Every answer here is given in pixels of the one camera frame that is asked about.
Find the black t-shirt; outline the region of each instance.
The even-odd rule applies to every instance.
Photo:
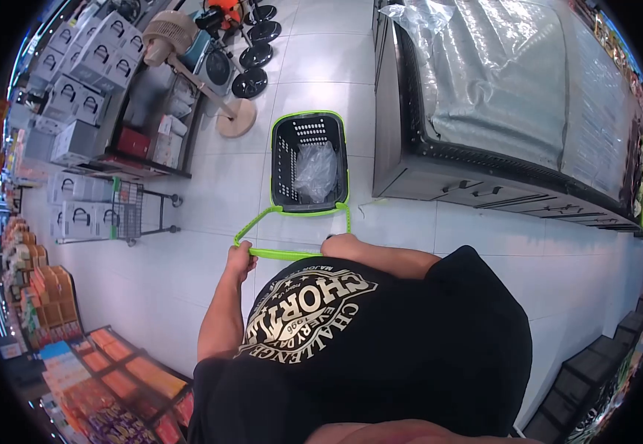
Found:
[[[409,418],[507,436],[531,349],[523,309],[469,246],[424,280],[301,260],[258,295],[238,355],[196,366],[188,441],[299,444],[327,423]]]

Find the round black base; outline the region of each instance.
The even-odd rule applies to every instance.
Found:
[[[255,46],[242,51],[240,54],[240,65],[245,69],[251,67],[263,67],[274,55],[274,49],[269,43],[257,43]]]
[[[252,99],[267,87],[267,73],[262,68],[253,67],[238,74],[232,81],[232,93],[240,99]]]
[[[247,36],[252,40],[252,44],[269,43],[279,37],[281,34],[281,25],[275,21],[264,21],[257,23],[249,31]]]
[[[270,21],[277,14],[277,8],[273,5],[257,6],[255,11],[255,15],[252,14],[252,11],[245,14],[245,18],[242,21],[244,21],[246,25],[254,26],[257,23]]]

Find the white tiled floor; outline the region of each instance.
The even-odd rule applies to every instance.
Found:
[[[506,212],[442,202],[374,201],[373,48],[370,18],[363,16],[370,15],[372,0],[270,3],[279,9],[276,20],[285,37],[272,43],[275,56],[266,68],[270,85],[255,99],[255,127],[244,137],[224,140],[212,120],[204,120],[192,179],[146,184],[184,196],[184,204],[168,206],[164,218],[182,226],[182,232],[142,237],[133,248],[123,242],[56,246],[46,234],[44,191],[26,191],[24,215],[48,247],[50,262],[61,263],[75,277],[85,328],[111,324],[155,358],[192,374],[198,328],[232,237],[269,205],[272,123],[291,112],[333,110],[344,118],[348,142],[352,231],[366,242],[440,256],[470,244],[525,309],[534,360],[517,418],[517,424],[524,425],[560,363],[601,333],[612,335],[622,316],[635,307],[643,285],[643,244],[630,235]],[[339,5],[344,14],[337,14]],[[242,46],[237,42],[234,48]],[[157,200],[147,197],[147,226],[158,222],[155,205]],[[262,248],[318,251],[326,235],[344,229],[342,213],[319,218],[268,215],[248,238]],[[259,261],[242,288],[243,315],[257,292],[286,265]]]

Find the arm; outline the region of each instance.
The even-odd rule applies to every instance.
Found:
[[[251,246],[243,241],[228,251],[228,263],[198,333],[198,362],[208,357],[232,357],[242,344],[240,289],[247,274],[257,265],[257,257],[250,257]]]
[[[359,262],[400,279],[424,279],[440,258],[425,252],[366,244],[352,234],[332,236],[321,245],[321,253]]]

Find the plastic cover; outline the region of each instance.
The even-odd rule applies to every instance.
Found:
[[[561,171],[617,200],[635,100],[568,4],[440,1],[380,9],[415,43],[426,133]]]
[[[336,183],[336,153],[330,141],[325,144],[299,144],[297,178],[292,186],[314,203],[324,202]]]

